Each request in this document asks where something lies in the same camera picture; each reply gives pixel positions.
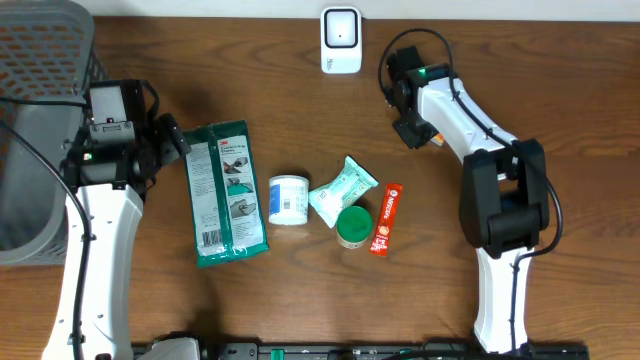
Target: brown wooden surface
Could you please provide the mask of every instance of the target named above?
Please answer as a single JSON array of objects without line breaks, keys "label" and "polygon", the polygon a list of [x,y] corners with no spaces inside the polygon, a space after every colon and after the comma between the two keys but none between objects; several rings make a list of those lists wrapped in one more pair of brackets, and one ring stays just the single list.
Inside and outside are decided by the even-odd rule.
[{"label": "brown wooden surface", "polygon": [[[469,335],[478,265],[457,219],[461,167],[446,148],[408,150],[376,83],[387,42],[429,26],[454,45],[476,102],[546,149],[566,227],[529,276],[530,337],[582,340],[596,360],[640,357],[640,25],[367,20],[362,71],[329,76],[317,20],[96,24],[110,75],[150,80],[183,129],[248,119],[264,215],[271,176],[303,171],[317,187],[347,154],[381,183],[364,196],[375,218],[384,184],[405,186],[386,259],[343,249],[311,211],[306,226],[267,226],[269,252],[197,269],[184,166],[164,169],[134,247],[132,340],[185,329],[265,342]],[[427,36],[400,44],[419,44],[426,61],[445,59]],[[61,276],[60,267],[0,269],[0,359],[39,357]]]}]

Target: small jar with green lid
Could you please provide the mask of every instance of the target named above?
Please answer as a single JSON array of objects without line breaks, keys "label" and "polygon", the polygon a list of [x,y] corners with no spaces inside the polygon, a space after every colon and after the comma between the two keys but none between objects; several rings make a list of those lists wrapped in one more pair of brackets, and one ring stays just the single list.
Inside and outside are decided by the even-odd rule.
[{"label": "small jar with green lid", "polygon": [[364,244],[373,230],[371,214],[360,206],[349,206],[338,216],[337,239],[347,249],[357,249]]}]

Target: red stick packet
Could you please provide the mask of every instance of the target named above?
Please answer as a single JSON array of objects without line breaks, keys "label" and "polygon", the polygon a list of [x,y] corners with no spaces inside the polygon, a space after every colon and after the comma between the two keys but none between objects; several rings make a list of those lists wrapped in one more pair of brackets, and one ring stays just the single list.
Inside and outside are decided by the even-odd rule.
[{"label": "red stick packet", "polygon": [[382,209],[376,227],[376,236],[373,238],[369,252],[378,256],[387,256],[391,228],[396,218],[398,201],[402,196],[402,184],[387,184],[387,191],[382,201]]}]

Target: white wall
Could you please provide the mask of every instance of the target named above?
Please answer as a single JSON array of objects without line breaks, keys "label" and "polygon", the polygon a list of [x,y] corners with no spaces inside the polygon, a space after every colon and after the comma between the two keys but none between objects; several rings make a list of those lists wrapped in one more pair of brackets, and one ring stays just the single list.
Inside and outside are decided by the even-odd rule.
[{"label": "white wall", "polygon": [[317,18],[349,4],[371,19],[639,21],[640,0],[74,0],[94,15]]}]

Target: gray plastic basket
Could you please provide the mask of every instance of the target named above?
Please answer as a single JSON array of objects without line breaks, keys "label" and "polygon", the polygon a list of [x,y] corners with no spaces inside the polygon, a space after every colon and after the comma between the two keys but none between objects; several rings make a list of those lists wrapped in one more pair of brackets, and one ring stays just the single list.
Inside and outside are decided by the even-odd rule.
[{"label": "gray plastic basket", "polygon": [[[84,102],[87,85],[107,78],[93,34],[91,15],[71,1],[0,1],[0,96]],[[88,121],[80,108],[5,102],[0,120],[56,166]],[[64,263],[65,199],[46,169],[0,131],[0,265]]]}]

